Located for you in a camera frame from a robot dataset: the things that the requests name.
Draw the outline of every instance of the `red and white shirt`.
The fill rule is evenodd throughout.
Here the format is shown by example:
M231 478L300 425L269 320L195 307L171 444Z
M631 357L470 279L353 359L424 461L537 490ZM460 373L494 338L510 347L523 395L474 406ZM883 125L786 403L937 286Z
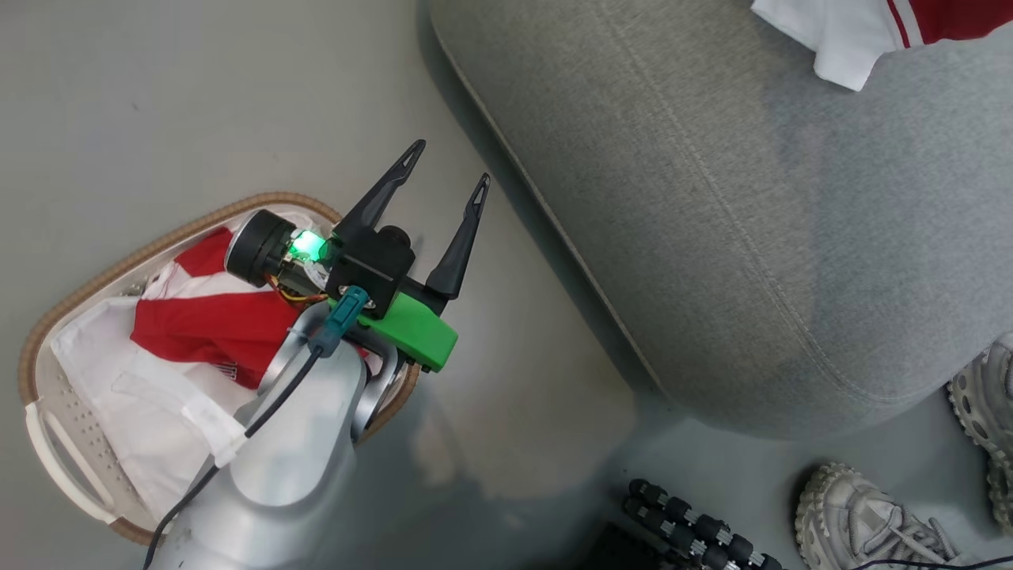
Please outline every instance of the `red and white shirt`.
M1013 21L1013 0L755 0L753 11L816 53L816 75L855 91L879 56L984 37Z
M231 240L219 229L165 265L137 304L131 340L171 362L207 362L256 390L299 312L269 288L225 271Z

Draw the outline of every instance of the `laundry basket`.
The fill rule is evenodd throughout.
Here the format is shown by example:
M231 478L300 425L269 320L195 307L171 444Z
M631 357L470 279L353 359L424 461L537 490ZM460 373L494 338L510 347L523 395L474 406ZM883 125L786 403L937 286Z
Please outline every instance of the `laundry basket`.
M107 298L137 295L148 277L215 229L257 209L297 211L320 226L340 216L324 202L299 193L261 193L187 224L135 251L61 302L35 325L21 350L18 391L28 437L57 487L81 510L119 535L148 545L157 525L116 461L92 412L74 394L50 342L68 323ZM418 367L402 375L364 441L396 414L418 379Z

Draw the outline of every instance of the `sneaker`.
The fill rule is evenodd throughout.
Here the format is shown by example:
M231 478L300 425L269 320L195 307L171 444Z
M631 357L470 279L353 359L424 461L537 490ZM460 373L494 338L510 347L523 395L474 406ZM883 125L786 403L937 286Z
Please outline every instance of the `sneaker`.
M968 563L936 519L926 524L915 518L840 464L820 468L805 486L796 511L795 539L811 570L851 570L873 560Z
M963 431L989 453L989 498L992 515L1003 533L1013 535L1013 333L1007 333L978 355L947 385L950 404Z

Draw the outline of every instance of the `basket handle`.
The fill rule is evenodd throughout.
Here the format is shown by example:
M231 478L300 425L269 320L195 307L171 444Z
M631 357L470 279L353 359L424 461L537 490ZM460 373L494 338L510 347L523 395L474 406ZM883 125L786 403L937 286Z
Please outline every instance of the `basket handle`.
M108 506L112 505L112 495L109 494L105 486L99 481L98 476L84 460L81 453L74 446L63 426L55 418L44 418L43 415L40 415L36 404L37 402L32 402L24 407L24 420L28 428L28 439L31 440L31 445L35 449L35 455L43 462L46 472L50 474L53 482L64 492L64 495L67 495L67 498L77 505L79 509L88 513L92 518L97 518L106 524L111 523L118 518L108 509ZM102 500L108 506L100 505L91 493L85 491L77 479L67 472L67 468L57 455L53 441L46 433L47 424L49 424L50 429L53 430L57 439L60 440L60 443L67 451L67 454L74 460L77 468L88 479L88 483L91 484L95 492L101 496Z

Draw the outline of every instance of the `sofa cushion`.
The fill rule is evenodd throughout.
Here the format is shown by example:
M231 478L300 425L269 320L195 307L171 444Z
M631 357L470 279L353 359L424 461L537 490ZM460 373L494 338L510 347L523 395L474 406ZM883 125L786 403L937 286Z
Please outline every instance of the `sofa cushion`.
M1013 328L1013 28L860 93L745 0L432 0L445 51L661 389L803 438Z

